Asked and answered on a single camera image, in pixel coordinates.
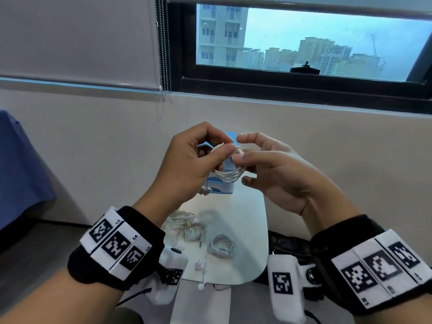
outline black cable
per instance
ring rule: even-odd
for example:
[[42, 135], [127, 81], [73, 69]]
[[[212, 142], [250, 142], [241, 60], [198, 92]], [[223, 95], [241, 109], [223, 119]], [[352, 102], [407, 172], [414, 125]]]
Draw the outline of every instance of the black cable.
[[309, 316], [310, 318], [312, 318], [313, 320], [315, 320], [315, 322], [317, 323], [317, 324], [322, 324], [321, 322], [320, 322], [320, 320], [314, 315], [314, 314], [312, 314], [309, 310], [305, 310], [305, 315], [306, 316]]
[[134, 294], [134, 295], [131, 295], [130, 297], [127, 297], [125, 300], [120, 301], [120, 302], [117, 304], [116, 307], [118, 307], [118, 306], [124, 304], [126, 301], [129, 301], [129, 300], [131, 300], [132, 298], [135, 298], [137, 295], [143, 295], [143, 294], [145, 294], [145, 293], [150, 292], [151, 290], [152, 290], [152, 288], [148, 288], [148, 289], [144, 289], [143, 291], [140, 291], [140, 292], [138, 292], [138, 293], [136, 293], [136, 294]]

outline person's left hand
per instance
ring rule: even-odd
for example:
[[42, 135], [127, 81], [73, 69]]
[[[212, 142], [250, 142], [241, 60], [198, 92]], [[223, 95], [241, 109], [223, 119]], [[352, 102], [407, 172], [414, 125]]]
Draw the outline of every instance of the person's left hand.
[[[225, 143], [209, 153], [198, 150], [208, 142], [212, 146]], [[158, 226], [182, 203], [192, 199], [207, 175], [235, 152], [232, 139], [212, 124], [204, 122], [176, 134], [165, 153], [156, 179], [134, 208]]]

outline window glass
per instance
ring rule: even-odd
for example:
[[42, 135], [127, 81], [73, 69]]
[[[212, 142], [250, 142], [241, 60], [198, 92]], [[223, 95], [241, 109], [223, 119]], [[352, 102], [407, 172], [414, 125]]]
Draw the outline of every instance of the window glass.
[[320, 75], [405, 81], [431, 33], [424, 20], [198, 4], [197, 51], [212, 56], [197, 64], [289, 72], [308, 61]]

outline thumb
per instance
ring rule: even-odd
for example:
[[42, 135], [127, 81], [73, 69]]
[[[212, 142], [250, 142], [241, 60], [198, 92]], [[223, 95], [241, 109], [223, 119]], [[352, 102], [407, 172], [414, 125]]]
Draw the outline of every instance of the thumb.
[[288, 156], [282, 151], [249, 151], [243, 155], [232, 155], [232, 162], [237, 166], [267, 166], [270, 168], [283, 165], [287, 162]]
[[233, 143], [227, 143], [213, 150], [208, 155], [199, 158], [199, 160], [205, 164], [206, 171], [211, 171], [232, 155], [235, 149], [236, 146]]

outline cloudy sky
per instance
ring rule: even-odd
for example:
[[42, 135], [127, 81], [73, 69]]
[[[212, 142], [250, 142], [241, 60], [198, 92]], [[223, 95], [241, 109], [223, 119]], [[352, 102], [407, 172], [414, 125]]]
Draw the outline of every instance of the cloudy sky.
[[245, 47], [298, 50], [305, 37], [327, 38], [353, 47], [352, 53], [377, 55], [386, 62], [382, 79], [404, 81], [427, 38], [432, 21], [335, 15], [287, 10], [248, 10]]

